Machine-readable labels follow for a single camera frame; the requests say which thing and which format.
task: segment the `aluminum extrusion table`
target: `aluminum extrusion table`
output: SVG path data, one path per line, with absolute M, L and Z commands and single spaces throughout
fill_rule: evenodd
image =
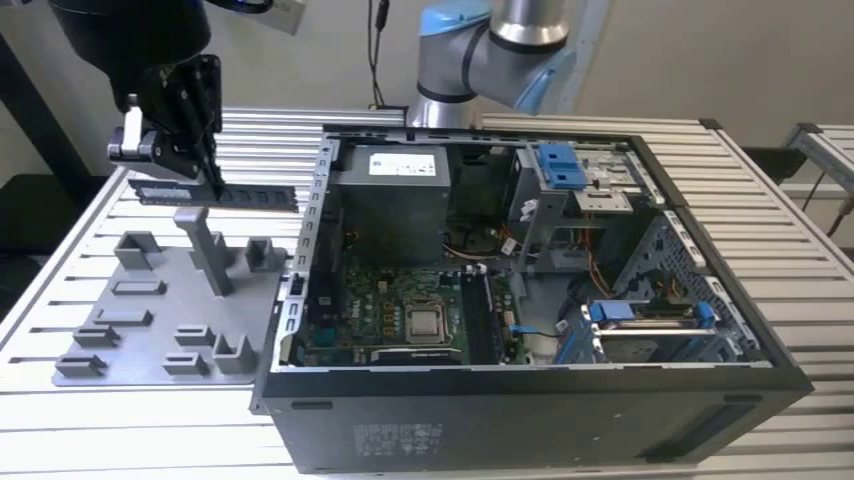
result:
M 854 126 L 801 123 L 784 146 L 801 150 L 854 195 Z
M 218 137 L 226 179 L 297 185 L 305 202 L 325 123 L 399 125 L 402 115 L 229 109 Z M 406 477 L 853 478 L 854 266 L 726 133 L 693 120 L 487 115 L 485 126 L 644 136 L 814 381 L 816 393 L 696 468 L 431 472 Z M 247 410 L 249 386 L 98 389 L 51 383 L 55 359 L 67 350 L 71 331 L 83 323 L 116 266 L 112 248 L 122 233 L 151 230 L 162 245 L 186 243 L 171 220 L 174 208 L 142 206 L 127 174 L 123 169 L 112 174 L 0 324 L 0 473 L 62 480 L 298 478 L 271 420 Z M 212 210 L 210 226 L 225 233 L 230 245 L 246 243 L 245 236 L 263 235 L 294 251 L 301 214 Z M 371 475 L 338 476 L 355 477 Z

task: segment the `blue latch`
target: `blue latch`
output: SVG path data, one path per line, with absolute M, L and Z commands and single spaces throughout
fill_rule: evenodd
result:
M 593 322 L 622 322 L 637 318 L 631 302 L 623 300 L 601 300 L 587 308 Z
M 716 310 L 708 302 L 697 302 L 694 307 L 697 318 L 700 319 L 700 328 L 712 328 L 716 326 Z
M 549 186 L 555 189 L 583 190 L 587 187 L 587 176 L 578 165 L 575 149 L 570 145 L 554 143 L 543 143 L 538 149 L 537 161 Z

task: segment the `label sticker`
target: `label sticker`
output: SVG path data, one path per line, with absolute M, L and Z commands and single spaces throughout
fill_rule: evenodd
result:
M 441 423 L 383 423 L 353 426 L 357 455 L 422 456 L 439 453 L 442 444 Z
M 502 245 L 502 253 L 505 255 L 510 255 L 517 249 L 518 244 L 519 242 L 517 242 L 513 238 L 507 238 L 507 240 L 505 240 L 505 245 Z
M 435 177 L 437 161 L 433 155 L 375 153 L 371 155 L 369 175 Z

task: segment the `motherboard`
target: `motherboard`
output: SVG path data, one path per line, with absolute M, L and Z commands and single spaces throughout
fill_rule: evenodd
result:
M 518 313 L 503 272 L 351 267 L 343 276 L 338 323 L 310 326 L 307 365 L 469 365 L 523 357 L 509 330 Z M 479 295 L 467 294 L 473 289 Z

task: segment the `blue clip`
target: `blue clip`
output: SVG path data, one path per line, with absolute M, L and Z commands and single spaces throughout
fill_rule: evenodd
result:
M 566 144 L 543 143 L 538 146 L 539 163 L 549 186 L 555 189 L 583 190 L 587 187 L 587 176 L 578 165 L 575 149 Z
M 700 319 L 700 328 L 712 328 L 716 326 L 716 310 L 708 302 L 697 302 L 694 306 L 697 318 Z
M 539 330 L 529 325 L 509 325 L 507 329 L 514 333 L 539 333 Z
M 599 302 L 594 302 L 587 307 L 587 311 L 590 312 L 590 321 L 597 323 L 605 320 L 605 310 L 602 309 L 602 305 Z

